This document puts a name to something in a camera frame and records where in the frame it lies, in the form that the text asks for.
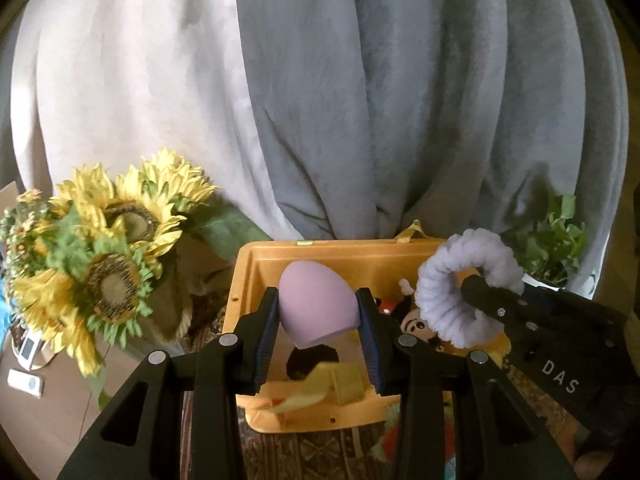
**white electronic device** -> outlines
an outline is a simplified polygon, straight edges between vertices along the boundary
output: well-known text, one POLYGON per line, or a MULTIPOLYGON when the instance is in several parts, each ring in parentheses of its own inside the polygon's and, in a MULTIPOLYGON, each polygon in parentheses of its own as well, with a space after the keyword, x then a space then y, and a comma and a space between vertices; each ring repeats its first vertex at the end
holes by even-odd
POLYGON ((40 336, 42 332, 40 330, 33 331, 31 328, 27 330, 27 333, 24 335, 24 340, 22 341, 22 345, 20 346, 20 350, 18 351, 18 364, 25 370, 30 371, 33 367, 33 360, 40 352, 42 348, 42 339, 40 336))
POLYGON ((26 374, 18 370, 9 370, 7 384, 16 390, 25 392, 34 397, 42 396, 42 378, 36 375, 26 374))

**fluffy scrunchie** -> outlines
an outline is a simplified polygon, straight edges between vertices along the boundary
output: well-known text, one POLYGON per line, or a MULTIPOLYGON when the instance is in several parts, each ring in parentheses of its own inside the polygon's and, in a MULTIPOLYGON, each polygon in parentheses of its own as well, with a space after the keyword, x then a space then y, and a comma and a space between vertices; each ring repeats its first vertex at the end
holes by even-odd
POLYGON ((488 343, 504 327, 462 298, 455 273, 470 267, 482 267, 489 286, 508 288, 516 294, 524 291, 522 269, 497 234, 468 229, 443 243, 420 266, 414 298, 420 317, 440 339, 457 348, 488 343))

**white lettering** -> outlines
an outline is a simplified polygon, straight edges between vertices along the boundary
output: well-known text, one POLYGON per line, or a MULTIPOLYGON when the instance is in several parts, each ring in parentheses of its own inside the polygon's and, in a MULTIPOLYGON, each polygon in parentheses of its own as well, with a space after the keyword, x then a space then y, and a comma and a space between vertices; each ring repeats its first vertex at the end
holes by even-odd
POLYGON ((545 367, 542 368, 542 371, 547 375, 549 375, 552 371, 554 371, 553 362, 552 361, 547 361, 545 367))
POLYGON ((568 393, 572 394, 575 391, 575 387, 578 384, 580 384, 580 383, 574 379, 573 381, 571 381, 569 383, 569 386, 567 388, 565 388, 565 390, 567 390, 568 393))
POLYGON ((558 383, 562 384, 562 381, 564 381, 564 370, 561 371, 558 375, 556 375, 554 377, 555 381, 558 381, 558 383))

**blue plastic bag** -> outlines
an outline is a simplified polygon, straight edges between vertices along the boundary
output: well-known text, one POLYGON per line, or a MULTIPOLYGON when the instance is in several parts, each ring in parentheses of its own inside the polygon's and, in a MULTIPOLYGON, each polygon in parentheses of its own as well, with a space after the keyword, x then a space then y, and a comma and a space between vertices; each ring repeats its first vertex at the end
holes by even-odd
POLYGON ((14 314, 11 312, 11 306, 4 298, 4 278, 0 278, 0 352, 4 346, 4 338, 9 332, 11 322, 14 320, 14 314))

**toy face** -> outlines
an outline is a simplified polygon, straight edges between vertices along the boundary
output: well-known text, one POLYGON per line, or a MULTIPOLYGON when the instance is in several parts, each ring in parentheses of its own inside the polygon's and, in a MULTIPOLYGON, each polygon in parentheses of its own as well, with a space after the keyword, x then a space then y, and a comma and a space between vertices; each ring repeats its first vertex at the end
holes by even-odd
POLYGON ((420 310, 417 308, 414 308, 404 316, 400 328, 403 332, 415 335, 423 341, 428 341, 436 336, 436 333, 429 328, 429 325, 420 319, 420 310))

